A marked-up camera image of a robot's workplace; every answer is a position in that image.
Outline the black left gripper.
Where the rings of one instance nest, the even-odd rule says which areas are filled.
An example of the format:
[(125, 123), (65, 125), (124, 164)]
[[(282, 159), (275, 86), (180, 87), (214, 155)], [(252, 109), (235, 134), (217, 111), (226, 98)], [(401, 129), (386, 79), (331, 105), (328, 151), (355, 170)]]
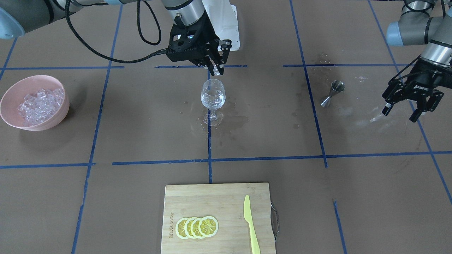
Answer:
[(386, 102), (382, 114), (387, 116), (396, 103), (412, 100), (416, 102), (416, 109), (409, 120), (416, 122), (423, 113), (434, 111), (442, 100), (444, 93), (439, 91), (439, 87), (451, 88), (451, 66), (434, 64), (422, 58), (416, 58), (411, 64), (408, 74), (402, 74), (408, 68), (406, 66), (389, 80), (382, 94)]

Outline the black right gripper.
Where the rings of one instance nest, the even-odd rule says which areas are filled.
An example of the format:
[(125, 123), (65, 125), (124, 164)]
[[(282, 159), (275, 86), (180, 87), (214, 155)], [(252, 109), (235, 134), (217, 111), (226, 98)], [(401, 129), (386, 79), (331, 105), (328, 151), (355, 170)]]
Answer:
[(224, 66), (232, 48), (231, 39), (214, 39), (211, 42), (204, 42), (202, 39), (191, 36), (191, 45), (196, 51), (194, 59), (191, 60), (192, 64), (207, 68), (210, 75), (224, 74)]

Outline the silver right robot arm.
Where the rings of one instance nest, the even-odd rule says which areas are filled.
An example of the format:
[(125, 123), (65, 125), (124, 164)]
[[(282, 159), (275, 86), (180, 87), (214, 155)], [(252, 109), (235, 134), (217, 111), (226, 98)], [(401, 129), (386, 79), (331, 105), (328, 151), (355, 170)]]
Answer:
[(126, 5), (129, 0), (2, 0), (1, 39), (65, 20), (75, 37), (91, 52), (117, 63), (133, 64), (165, 55), (172, 62), (189, 61), (212, 75), (224, 74), (230, 52), (239, 50), (236, 7), (229, 0), (163, 0), (172, 19), (168, 46), (136, 60), (118, 60), (94, 50), (76, 32), (71, 16), (93, 6)]

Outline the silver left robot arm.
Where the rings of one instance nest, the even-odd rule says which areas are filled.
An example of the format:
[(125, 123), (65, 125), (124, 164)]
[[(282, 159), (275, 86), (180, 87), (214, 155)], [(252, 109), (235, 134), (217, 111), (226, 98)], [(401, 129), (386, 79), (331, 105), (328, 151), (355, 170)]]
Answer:
[(451, 10), (443, 9), (442, 16), (431, 17), (435, 0), (405, 0), (400, 19), (389, 24), (386, 42), (390, 46), (426, 45), (409, 65), (406, 75), (400, 71), (388, 82), (383, 92), (386, 106), (382, 113), (388, 115), (396, 103), (411, 100), (416, 108), (411, 122), (434, 111), (444, 93), (438, 87), (451, 88), (452, 69), (452, 18)]

